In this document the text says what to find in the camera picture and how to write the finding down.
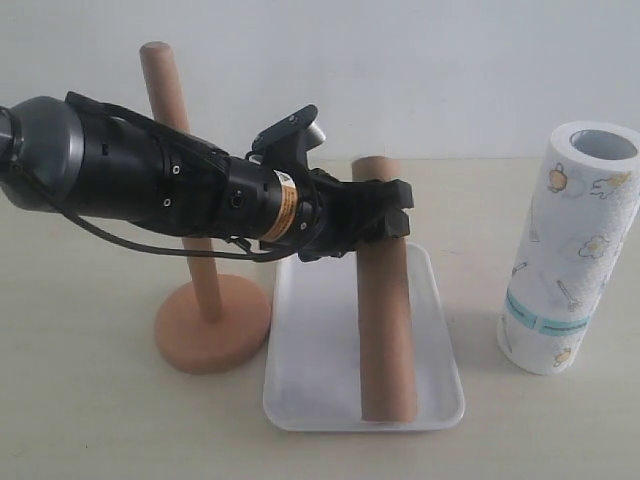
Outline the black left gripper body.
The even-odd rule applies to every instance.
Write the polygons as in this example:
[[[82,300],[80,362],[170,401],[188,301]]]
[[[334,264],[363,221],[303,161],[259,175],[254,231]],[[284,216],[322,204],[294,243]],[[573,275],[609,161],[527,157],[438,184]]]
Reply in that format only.
[[[310,171],[320,203],[314,238],[297,254],[304,263],[340,258],[361,243],[380,239],[379,180],[343,182],[327,171]]]

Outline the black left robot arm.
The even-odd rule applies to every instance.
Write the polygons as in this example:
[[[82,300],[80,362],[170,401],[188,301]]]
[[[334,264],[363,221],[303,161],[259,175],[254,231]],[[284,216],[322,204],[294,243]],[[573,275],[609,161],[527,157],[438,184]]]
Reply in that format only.
[[[117,104],[72,91],[37,96],[1,111],[1,190],[19,209],[60,214],[149,254],[158,248],[96,220],[189,240],[171,256],[210,258],[200,241],[218,239],[227,244],[222,258],[255,263],[340,258],[408,236],[409,183],[342,181],[309,166],[309,151],[325,139],[317,115],[314,105],[300,108],[237,157]]]

